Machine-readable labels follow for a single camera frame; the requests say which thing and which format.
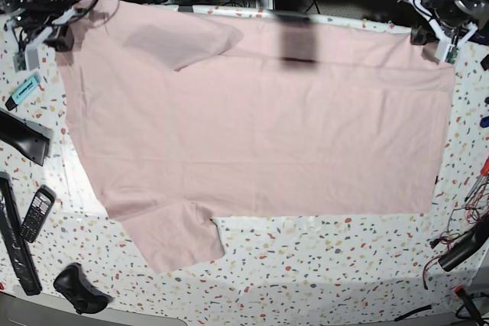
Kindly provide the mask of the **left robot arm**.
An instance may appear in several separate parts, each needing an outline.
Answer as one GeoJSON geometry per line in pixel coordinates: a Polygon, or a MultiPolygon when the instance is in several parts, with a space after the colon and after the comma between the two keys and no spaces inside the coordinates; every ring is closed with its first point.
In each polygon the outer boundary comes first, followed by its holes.
{"type": "Polygon", "coordinates": [[[411,30],[410,43],[424,46],[435,42],[434,57],[451,64],[478,32],[478,17],[488,10],[488,0],[397,1],[410,5],[428,24],[411,30]]]}

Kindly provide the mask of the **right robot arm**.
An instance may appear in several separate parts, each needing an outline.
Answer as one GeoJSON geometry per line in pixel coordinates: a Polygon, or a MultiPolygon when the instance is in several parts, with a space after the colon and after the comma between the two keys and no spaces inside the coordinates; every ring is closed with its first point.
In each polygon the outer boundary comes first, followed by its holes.
{"type": "Polygon", "coordinates": [[[38,49],[46,45],[56,52],[72,50],[69,22],[81,12],[75,0],[1,0],[1,30],[12,43],[15,71],[31,71],[40,65],[38,49]]]}

